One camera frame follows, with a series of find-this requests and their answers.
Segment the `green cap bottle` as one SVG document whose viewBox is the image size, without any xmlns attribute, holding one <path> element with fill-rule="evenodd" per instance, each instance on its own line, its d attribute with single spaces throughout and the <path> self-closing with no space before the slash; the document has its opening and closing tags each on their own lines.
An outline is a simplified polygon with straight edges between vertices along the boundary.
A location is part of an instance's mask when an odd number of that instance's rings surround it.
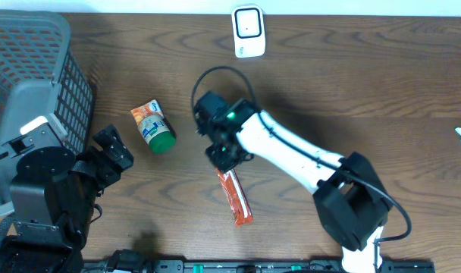
<svg viewBox="0 0 461 273">
<path fill-rule="evenodd" d="M 149 148 L 162 154 L 176 143 L 176 138 L 161 115 L 150 115 L 138 124 L 138 129 Z"/>
</svg>

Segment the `orange Kleenex tissue pack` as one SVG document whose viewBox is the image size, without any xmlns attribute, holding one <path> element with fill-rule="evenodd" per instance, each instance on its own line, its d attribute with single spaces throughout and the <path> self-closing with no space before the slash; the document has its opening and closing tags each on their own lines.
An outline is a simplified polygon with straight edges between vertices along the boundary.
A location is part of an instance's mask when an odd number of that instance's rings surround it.
<svg viewBox="0 0 461 273">
<path fill-rule="evenodd" d="M 151 115 L 159 115 L 162 118 L 164 117 L 163 111 L 156 99 L 153 99 L 145 105 L 132 109 L 130 113 L 133 115 L 136 124 L 139 124 L 143 119 Z"/>
</svg>

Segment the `orange chocolate bar wrapper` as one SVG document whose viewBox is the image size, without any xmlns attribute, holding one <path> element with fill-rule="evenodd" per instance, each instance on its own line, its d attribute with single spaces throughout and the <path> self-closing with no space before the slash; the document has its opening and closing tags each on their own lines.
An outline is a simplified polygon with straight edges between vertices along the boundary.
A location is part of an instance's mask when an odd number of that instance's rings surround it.
<svg viewBox="0 0 461 273">
<path fill-rule="evenodd" d="M 227 172 L 216 170 L 221 186 L 234 215 L 236 227 L 254 222 L 249 203 L 234 169 Z"/>
</svg>

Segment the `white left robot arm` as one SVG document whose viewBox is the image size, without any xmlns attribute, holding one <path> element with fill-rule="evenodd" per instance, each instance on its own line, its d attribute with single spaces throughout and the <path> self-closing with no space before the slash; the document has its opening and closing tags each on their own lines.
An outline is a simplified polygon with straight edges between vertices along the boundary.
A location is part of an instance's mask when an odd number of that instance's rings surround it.
<svg viewBox="0 0 461 273">
<path fill-rule="evenodd" d="M 16 234 L 0 243 L 0 272 L 80 272 L 82 249 L 105 189 L 133 166 L 117 129 L 94 135 L 96 146 L 75 154 L 62 133 L 44 123 L 9 140 L 17 159 L 10 183 Z"/>
</svg>

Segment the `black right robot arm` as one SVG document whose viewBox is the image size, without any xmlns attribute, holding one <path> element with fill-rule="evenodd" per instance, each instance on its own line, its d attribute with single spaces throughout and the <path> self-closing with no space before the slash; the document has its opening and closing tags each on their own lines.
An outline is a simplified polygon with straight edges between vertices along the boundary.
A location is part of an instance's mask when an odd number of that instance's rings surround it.
<svg viewBox="0 0 461 273">
<path fill-rule="evenodd" d="M 381 268 L 379 240 L 392 202 L 367 158 L 313 145 L 245 99 L 199 102 L 193 112 L 212 141 L 206 154 L 215 167 L 226 172 L 255 155 L 277 166 L 312 194 L 322 227 L 342 247 L 344 271 Z"/>
</svg>

